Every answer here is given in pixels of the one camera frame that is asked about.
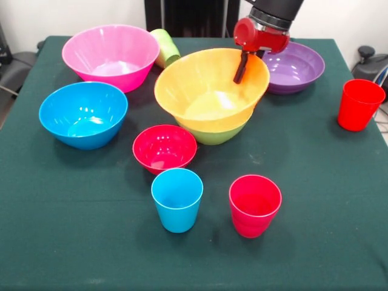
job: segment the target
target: red cup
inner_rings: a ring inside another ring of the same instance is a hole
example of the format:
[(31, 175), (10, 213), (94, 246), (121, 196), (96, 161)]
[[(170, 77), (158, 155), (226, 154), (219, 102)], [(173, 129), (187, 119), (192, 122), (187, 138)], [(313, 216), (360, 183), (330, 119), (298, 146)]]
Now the red cup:
[(338, 124), (352, 132), (365, 129), (385, 97), (385, 91), (372, 81), (347, 81), (339, 107)]
[(229, 189), (229, 204), (236, 231), (245, 238), (257, 238), (270, 225), (282, 201), (279, 187), (259, 175), (236, 179)]

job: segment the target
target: bowl rim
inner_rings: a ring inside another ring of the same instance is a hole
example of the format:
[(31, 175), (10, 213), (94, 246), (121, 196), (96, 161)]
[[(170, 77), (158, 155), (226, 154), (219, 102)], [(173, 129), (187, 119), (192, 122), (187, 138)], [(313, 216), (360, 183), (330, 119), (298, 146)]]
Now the bowl rim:
[[(73, 65), (70, 65), (69, 64), (69, 61), (66, 60), (65, 58), (65, 51), (67, 49), (67, 47), (69, 46), (69, 43), (71, 43), (75, 38), (79, 37), (80, 35), (83, 35), (84, 33), (87, 33), (87, 32), (90, 32), (92, 30), (97, 30), (97, 29), (100, 29), (100, 28), (105, 28), (105, 27), (126, 27), (126, 28), (132, 28), (132, 29), (135, 29), (135, 30), (140, 30), (142, 32), (146, 32), (148, 35), (150, 35), (152, 37), (152, 39), (155, 41), (156, 43), (156, 46), (158, 48), (158, 51), (155, 55), (154, 58), (152, 58), (153, 60), (150, 61), (149, 63), (147, 63), (146, 65), (142, 66), (141, 68), (137, 69), (136, 71), (134, 72), (130, 72), (130, 73), (126, 73), (126, 74), (118, 74), (118, 75), (96, 75), (96, 74), (91, 74), (90, 72), (85, 72), (83, 70), (78, 70), (75, 68), (75, 66)], [(143, 29), (141, 27), (137, 27), (137, 26), (133, 26), (133, 25), (128, 25), (128, 24), (104, 24), (104, 25), (99, 25), (99, 26), (94, 26), (94, 27), (91, 27), (91, 28), (88, 28), (88, 29), (85, 29), (85, 30), (82, 30), (80, 32), (77, 32), (76, 34), (74, 34), (73, 36), (71, 36), (64, 44), (63, 48), (62, 48), (62, 60), (64, 61), (64, 63), (69, 67), (71, 68), (73, 71), (75, 72), (79, 72), (83, 75), (88, 75), (88, 76), (95, 76), (95, 77), (99, 77), (99, 78), (114, 78), (114, 77), (119, 77), (119, 76), (125, 76), (125, 75), (130, 75), (130, 74), (134, 74), (134, 73), (137, 73), (141, 70), (143, 70), (144, 68), (152, 65), (155, 60), (158, 58), (160, 54), (160, 45), (159, 45), (159, 42), (156, 40), (156, 38), (149, 32), (147, 31), (146, 29)]]
[[(182, 132), (185, 132), (185, 133), (188, 133), (189, 134), (189, 137), (190, 137), (190, 140), (191, 142), (193, 143), (193, 145), (195, 145), (195, 150), (193, 151), (193, 153), (189, 156), (189, 159), (187, 159), (187, 161), (185, 162), (182, 162), (179, 166), (174, 166), (174, 167), (169, 167), (169, 168), (154, 168), (146, 163), (144, 163), (143, 161), (141, 161), (139, 159), (139, 157), (137, 156), (136, 152), (135, 152), (135, 145), (136, 145), (136, 142), (138, 141), (138, 139), (140, 138), (140, 136), (142, 136), (143, 134), (145, 134), (146, 132), (148, 132), (149, 130), (153, 130), (157, 127), (168, 127), (168, 128), (174, 128), (174, 129), (179, 129), (180, 131)], [(160, 170), (160, 171), (166, 171), (166, 170), (169, 170), (169, 169), (174, 169), (174, 168), (181, 168), (181, 167), (184, 167), (185, 165), (187, 165), (189, 162), (191, 162), (193, 160), (193, 158), (195, 157), (196, 155), (196, 152), (198, 150), (198, 144), (196, 142), (196, 139), (195, 137), (193, 136), (193, 134), (191, 132), (189, 132), (188, 130), (184, 129), (183, 127), (180, 127), (178, 125), (174, 125), (174, 124), (157, 124), (157, 125), (153, 125), (151, 127), (148, 127), (146, 129), (144, 129), (142, 132), (140, 132), (137, 137), (135, 138), (135, 140), (133, 141), (132, 143), (132, 153), (133, 153), (133, 156), (135, 157), (135, 159), (145, 168), (150, 168), (150, 169), (153, 169), (153, 170)]]
[[(105, 129), (104, 131), (102, 132), (97, 132), (97, 133), (93, 133), (91, 135), (82, 135), (82, 136), (69, 136), (69, 135), (64, 135), (62, 133), (58, 133), (58, 132), (55, 132), (54, 130), (48, 128), (46, 126), (46, 124), (42, 121), (42, 109), (44, 107), (44, 105), (51, 99), (53, 98), (54, 95), (56, 95), (58, 92), (62, 91), (62, 90), (67, 90), (68, 88), (70, 87), (75, 87), (75, 86), (79, 86), (79, 85), (93, 85), (93, 84), (102, 84), (102, 85), (106, 85), (108, 87), (111, 87), (113, 89), (115, 89), (116, 91), (118, 91), (118, 93), (123, 97), (123, 100), (125, 100), (125, 110), (122, 114), (122, 116), (120, 116), (120, 118), (115, 122), (113, 123), (108, 129)], [(57, 136), (61, 136), (61, 137), (64, 137), (64, 138), (87, 138), (87, 137), (91, 137), (91, 136), (96, 136), (96, 135), (99, 135), (99, 134), (102, 134), (104, 132), (106, 132), (107, 130), (115, 127), (117, 124), (119, 124), (124, 118), (125, 116), (127, 115), (127, 112), (128, 112), (128, 107), (129, 107), (129, 103), (128, 103), (128, 99), (126, 97), (126, 95), (117, 87), (113, 86), (113, 85), (110, 85), (108, 83), (104, 83), (104, 82), (97, 82), (97, 81), (82, 81), (82, 82), (77, 82), (77, 83), (72, 83), (72, 84), (69, 84), (69, 85), (65, 85), (57, 90), (55, 90), (54, 92), (52, 92), (51, 94), (49, 94), (45, 100), (43, 100), (41, 106), (39, 107), (39, 121), (40, 123), (42, 124), (42, 126), (50, 133), (54, 134), (54, 135), (57, 135)]]
[[(308, 51), (312, 52), (314, 55), (316, 55), (318, 57), (318, 59), (321, 61), (322, 65), (323, 65), (322, 66), (322, 70), (318, 74), (316, 74), (314, 78), (312, 78), (312, 79), (310, 79), (310, 80), (308, 80), (306, 82), (300, 83), (300, 84), (285, 85), (285, 84), (281, 84), (281, 83), (272, 82), (271, 79), (269, 81), (269, 84), (270, 85), (279, 86), (279, 87), (291, 88), (291, 87), (299, 87), (299, 86), (309, 85), (309, 84), (315, 82), (318, 78), (320, 78), (322, 76), (322, 74), (325, 72), (325, 69), (326, 69), (326, 63), (325, 63), (325, 60), (323, 59), (323, 57), (316, 50), (312, 49), (311, 47), (308, 47), (307, 45), (300, 44), (300, 43), (295, 42), (295, 41), (290, 41), (287, 46), (289, 46), (289, 45), (294, 45), (296, 47), (303, 47), (303, 48), (307, 49)], [(283, 50), (279, 54), (281, 54), (281, 53), (287, 54), (286, 50)]]
[(156, 82), (155, 82), (155, 86), (153, 88), (153, 94), (155, 95), (155, 99), (157, 101), (157, 103), (159, 104), (160, 107), (162, 107), (163, 110), (165, 110), (166, 112), (168, 112), (169, 114), (171, 114), (172, 116), (174, 117), (179, 117), (181, 119), (186, 119), (186, 120), (190, 120), (190, 121), (215, 121), (215, 120), (220, 120), (220, 119), (224, 119), (224, 118), (228, 118), (228, 117), (231, 117), (235, 114), (239, 114), (241, 113), (242, 111), (246, 110), (247, 108), (251, 107), (252, 105), (258, 103), (260, 101), (260, 99), (264, 96), (264, 94), (266, 93), (267, 89), (268, 89), (268, 86), (269, 86), (269, 81), (270, 81), (270, 72), (269, 72), (269, 69), (268, 69), (268, 66), (267, 64), (262, 60), (260, 59), (259, 57), (257, 57), (261, 62), (263, 62), (264, 64), (264, 71), (265, 71), (265, 77), (267, 79), (267, 85), (265, 86), (265, 88), (262, 90), (262, 92), (259, 92), (259, 95), (260, 97), (256, 100), (253, 100), (251, 102), (249, 102), (247, 105), (245, 105), (243, 108), (240, 109), (239, 112), (237, 113), (231, 113), (229, 115), (226, 115), (226, 116), (223, 116), (222, 118), (213, 118), (213, 119), (195, 119), (195, 118), (190, 118), (190, 119), (187, 119), (185, 116), (183, 115), (179, 115), (179, 114), (176, 114), (176, 113), (172, 113), (170, 110), (167, 110), (165, 108), (165, 106), (163, 106), (158, 97), (157, 97), (157, 94), (156, 94), (156, 87), (158, 86), (159, 82), (160, 82), (160, 77), (163, 75), (164, 72), (168, 72), (169, 70), (171, 70), (171, 68), (174, 67), (174, 65), (176, 64), (179, 64), (180, 62), (184, 62), (189, 56), (192, 56), (192, 55), (199, 55), (199, 54), (203, 54), (205, 52), (209, 52), (209, 51), (217, 51), (217, 50), (230, 50), (230, 51), (234, 51), (234, 52), (238, 52), (239, 54), (241, 54), (241, 50), (238, 49), (238, 48), (231, 48), (231, 47), (215, 47), (215, 48), (207, 48), (207, 49), (204, 49), (204, 50), (198, 50), (197, 52), (193, 52), (193, 53), (189, 53), (188, 55), (185, 55), (185, 56), (182, 56), (180, 59), (178, 59), (177, 61), (173, 62), (171, 65), (169, 65), (167, 68), (165, 68), (161, 74), (158, 76), (158, 78), (156, 79)]

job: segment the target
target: blue bowl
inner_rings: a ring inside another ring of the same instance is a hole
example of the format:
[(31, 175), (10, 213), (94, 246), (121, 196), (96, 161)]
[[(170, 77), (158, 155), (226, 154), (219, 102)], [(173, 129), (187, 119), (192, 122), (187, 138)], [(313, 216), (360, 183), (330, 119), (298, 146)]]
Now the blue bowl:
[(81, 150), (106, 145), (119, 131), (128, 110), (120, 89), (101, 82), (79, 82), (50, 94), (39, 109), (43, 127)]

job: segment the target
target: bowl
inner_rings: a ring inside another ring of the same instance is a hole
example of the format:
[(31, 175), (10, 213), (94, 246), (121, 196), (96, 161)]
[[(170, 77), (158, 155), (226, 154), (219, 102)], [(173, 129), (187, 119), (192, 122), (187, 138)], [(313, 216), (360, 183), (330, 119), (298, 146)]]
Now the bowl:
[(248, 123), (251, 115), (241, 125), (238, 125), (234, 129), (226, 130), (225, 132), (200, 132), (199, 130), (192, 130), (183, 124), (178, 123), (181, 127), (188, 130), (196, 139), (196, 141), (207, 146), (215, 146), (217, 144), (223, 144), (237, 135), (244, 126)]
[(118, 88), (101, 82), (79, 82), (50, 94), (39, 109), (39, 120), (63, 143), (93, 150), (117, 134), (127, 110), (127, 97)]
[(155, 83), (158, 104), (191, 130), (225, 132), (245, 122), (267, 90), (269, 71), (255, 55), (249, 55), (240, 84), (233, 78), (241, 50), (212, 48), (173, 62)]
[(268, 92), (279, 95), (303, 91), (325, 70), (325, 62), (316, 51), (296, 42), (289, 42), (281, 53), (266, 53), (263, 61), (270, 71)]
[(124, 93), (138, 88), (159, 55), (159, 44), (144, 29), (103, 25), (70, 38), (62, 58), (85, 81), (116, 86)]
[(161, 124), (142, 131), (133, 142), (135, 159), (148, 171), (159, 174), (172, 168), (184, 168), (194, 158), (194, 136), (182, 127)]

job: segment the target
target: green bowl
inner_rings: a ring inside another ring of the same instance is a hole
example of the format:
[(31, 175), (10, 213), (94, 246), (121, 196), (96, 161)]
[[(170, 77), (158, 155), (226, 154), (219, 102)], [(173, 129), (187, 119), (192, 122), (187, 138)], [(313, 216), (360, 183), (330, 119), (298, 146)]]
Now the green bowl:
[(235, 129), (228, 130), (226, 132), (199, 132), (197, 130), (189, 129), (177, 121), (179, 126), (188, 130), (198, 142), (208, 146), (215, 146), (216, 144), (222, 144), (230, 140), (232, 137), (237, 135), (237, 133), (239, 133), (243, 129), (243, 127), (247, 124), (247, 122), (248, 121), (246, 121), (243, 125)]

